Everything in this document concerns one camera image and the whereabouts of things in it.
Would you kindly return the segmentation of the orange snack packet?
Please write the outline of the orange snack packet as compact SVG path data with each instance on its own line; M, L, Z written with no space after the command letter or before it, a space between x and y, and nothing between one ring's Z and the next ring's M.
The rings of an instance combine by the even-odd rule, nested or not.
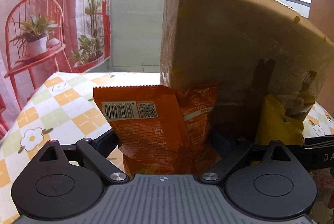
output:
M129 176L200 176L219 158L207 140L217 93L217 84L186 93L163 85L99 87L93 99L119 139Z

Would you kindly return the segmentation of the yellow snack packet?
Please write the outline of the yellow snack packet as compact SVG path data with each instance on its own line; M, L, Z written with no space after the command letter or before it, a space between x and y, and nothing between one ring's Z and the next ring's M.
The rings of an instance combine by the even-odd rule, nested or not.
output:
M286 116L283 105L268 94L262 104L255 144L268 145L272 140L280 140L285 145L304 145L300 120Z

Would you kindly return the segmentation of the checkered floral tablecloth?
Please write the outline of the checkered floral tablecloth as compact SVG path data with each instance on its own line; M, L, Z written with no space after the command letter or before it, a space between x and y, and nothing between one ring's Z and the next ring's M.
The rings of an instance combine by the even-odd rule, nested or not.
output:
M13 223L18 211L11 186L38 150L50 139L74 144L96 138L110 129L95 105L94 87L157 85L158 73L104 72L52 74L24 105L1 140L1 223ZM333 135L333 118L316 103L304 121L304 137ZM330 168L312 171L320 186L311 217L318 223L333 223L333 177Z

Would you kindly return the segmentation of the taped cardboard box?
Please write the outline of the taped cardboard box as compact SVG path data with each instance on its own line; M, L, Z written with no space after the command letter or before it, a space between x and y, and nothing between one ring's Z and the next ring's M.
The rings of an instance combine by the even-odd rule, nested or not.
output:
M325 34L276 0L164 0L161 83L180 92L219 83L227 110L272 94L304 119L332 61Z

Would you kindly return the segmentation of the red printed backdrop curtain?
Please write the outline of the red printed backdrop curtain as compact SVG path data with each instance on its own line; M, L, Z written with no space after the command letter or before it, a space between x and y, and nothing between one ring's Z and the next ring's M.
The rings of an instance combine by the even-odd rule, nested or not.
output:
M109 0L1 0L1 135L54 72L109 55Z

